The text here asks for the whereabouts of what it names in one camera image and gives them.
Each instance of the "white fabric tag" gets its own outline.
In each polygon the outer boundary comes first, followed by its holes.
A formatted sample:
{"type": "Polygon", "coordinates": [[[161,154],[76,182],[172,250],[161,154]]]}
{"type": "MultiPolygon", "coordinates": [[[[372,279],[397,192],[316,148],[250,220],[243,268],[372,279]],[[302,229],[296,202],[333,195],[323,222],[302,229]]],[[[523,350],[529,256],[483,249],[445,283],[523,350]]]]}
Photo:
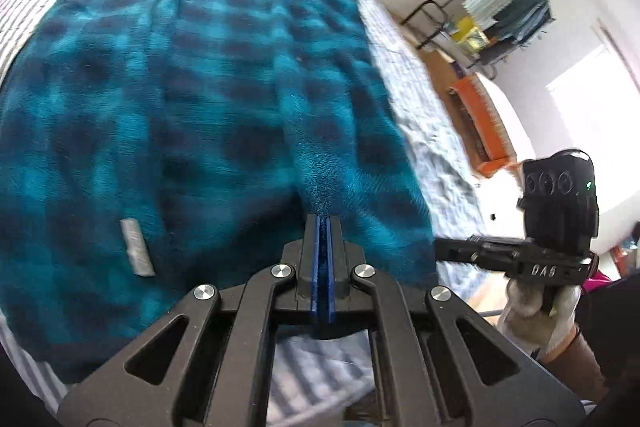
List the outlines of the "white fabric tag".
{"type": "Polygon", "coordinates": [[[127,243],[127,255],[129,256],[129,262],[133,273],[140,275],[140,277],[153,277],[156,275],[154,266],[151,264],[151,259],[146,251],[145,238],[140,230],[140,224],[137,219],[133,217],[127,217],[120,220],[122,227],[122,235],[127,243]]]}

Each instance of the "black cable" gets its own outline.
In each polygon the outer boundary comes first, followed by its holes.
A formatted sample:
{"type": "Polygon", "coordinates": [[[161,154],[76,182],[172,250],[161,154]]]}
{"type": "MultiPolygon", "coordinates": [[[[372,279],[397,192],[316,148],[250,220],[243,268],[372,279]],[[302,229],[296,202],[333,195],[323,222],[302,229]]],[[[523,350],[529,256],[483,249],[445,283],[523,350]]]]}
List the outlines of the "black cable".
{"type": "Polygon", "coordinates": [[[491,310],[488,312],[478,312],[478,315],[480,315],[482,318],[486,318],[486,317],[495,317],[496,315],[500,315],[504,310],[491,310]]]}

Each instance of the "wooden floor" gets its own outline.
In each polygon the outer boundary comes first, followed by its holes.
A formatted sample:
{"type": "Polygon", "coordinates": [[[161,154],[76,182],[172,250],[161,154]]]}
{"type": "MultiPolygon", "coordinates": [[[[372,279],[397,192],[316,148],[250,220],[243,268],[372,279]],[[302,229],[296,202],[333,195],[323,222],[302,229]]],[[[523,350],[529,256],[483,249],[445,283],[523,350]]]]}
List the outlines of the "wooden floor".
{"type": "MultiPolygon", "coordinates": [[[[492,310],[501,310],[507,304],[507,296],[505,289],[509,280],[503,273],[492,273],[487,280],[478,288],[478,291],[468,301],[477,312],[488,312],[492,310]]],[[[498,316],[487,317],[488,322],[496,325],[498,316]]]]}

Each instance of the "white glove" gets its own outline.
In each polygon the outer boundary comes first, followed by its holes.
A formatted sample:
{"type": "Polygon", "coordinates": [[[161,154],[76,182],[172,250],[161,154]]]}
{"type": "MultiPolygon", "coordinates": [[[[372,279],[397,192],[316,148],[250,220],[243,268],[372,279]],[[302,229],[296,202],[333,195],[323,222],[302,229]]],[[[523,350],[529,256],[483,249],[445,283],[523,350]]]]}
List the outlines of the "white glove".
{"type": "Polygon", "coordinates": [[[571,333],[580,292],[580,286],[565,286],[556,295],[551,313],[546,314],[540,311],[543,286],[512,279],[498,331],[530,355],[539,349],[538,359],[542,359],[571,333]]]}

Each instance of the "fleece blanket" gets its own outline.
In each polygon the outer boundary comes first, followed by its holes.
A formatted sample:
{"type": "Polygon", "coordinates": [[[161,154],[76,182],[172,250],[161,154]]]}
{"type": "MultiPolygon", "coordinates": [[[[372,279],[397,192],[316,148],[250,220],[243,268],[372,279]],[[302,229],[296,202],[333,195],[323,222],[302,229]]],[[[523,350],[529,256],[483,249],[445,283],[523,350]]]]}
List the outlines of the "fleece blanket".
{"type": "Polygon", "coordinates": [[[435,272],[356,0],[57,0],[0,90],[0,193],[0,307],[66,382],[275,263],[308,212],[402,283],[435,272]]]}

